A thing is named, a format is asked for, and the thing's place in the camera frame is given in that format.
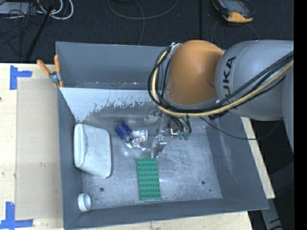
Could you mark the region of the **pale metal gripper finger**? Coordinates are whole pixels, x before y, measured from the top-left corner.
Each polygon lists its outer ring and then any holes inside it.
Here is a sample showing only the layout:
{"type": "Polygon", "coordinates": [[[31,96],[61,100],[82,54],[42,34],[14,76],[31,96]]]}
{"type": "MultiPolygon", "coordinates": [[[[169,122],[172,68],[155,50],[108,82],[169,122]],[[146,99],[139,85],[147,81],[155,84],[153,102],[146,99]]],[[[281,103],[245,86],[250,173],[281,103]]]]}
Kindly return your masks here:
{"type": "Polygon", "coordinates": [[[151,158],[156,158],[156,151],[159,145],[158,138],[154,138],[151,142],[151,158]]]}
{"type": "Polygon", "coordinates": [[[164,147],[167,145],[167,142],[164,139],[164,136],[157,136],[157,144],[155,147],[155,157],[157,158],[159,153],[161,153],[164,147]]]}

